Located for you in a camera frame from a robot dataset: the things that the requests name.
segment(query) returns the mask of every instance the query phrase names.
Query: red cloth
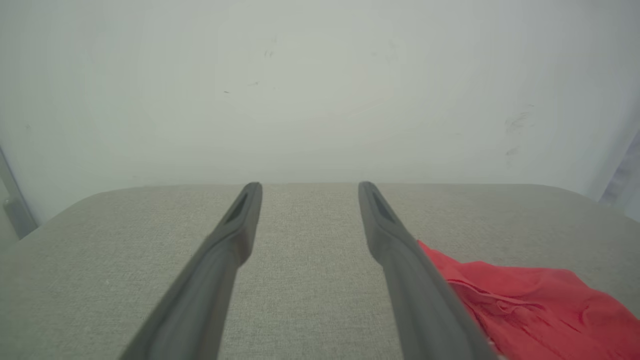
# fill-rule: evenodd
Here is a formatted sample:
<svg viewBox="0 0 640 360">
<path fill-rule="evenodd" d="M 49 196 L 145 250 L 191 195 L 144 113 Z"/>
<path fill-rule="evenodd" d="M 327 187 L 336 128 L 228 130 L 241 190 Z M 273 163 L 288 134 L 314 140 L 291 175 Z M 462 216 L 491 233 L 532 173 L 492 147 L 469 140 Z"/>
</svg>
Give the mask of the red cloth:
<svg viewBox="0 0 640 360">
<path fill-rule="evenodd" d="M 509 360 L 640 359 L 640 321 L 573 272 L 459 263 L 418 243 Z"/>
</svg>

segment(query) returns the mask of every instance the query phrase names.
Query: white backdrop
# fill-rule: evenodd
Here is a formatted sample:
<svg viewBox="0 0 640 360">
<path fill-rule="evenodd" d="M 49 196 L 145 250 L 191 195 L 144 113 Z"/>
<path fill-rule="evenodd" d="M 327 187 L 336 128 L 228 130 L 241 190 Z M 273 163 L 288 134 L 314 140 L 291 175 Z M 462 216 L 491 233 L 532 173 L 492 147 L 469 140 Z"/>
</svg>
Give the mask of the white backdrop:
<svg viewBox="0 0 640 360">
<path fill-rule="evenodd" d="M 640 119 L 638 18 L 633 0 L 4 0 L 0 146 L 40 222 L 177 183 L 597 199 Z"/>
</svg>

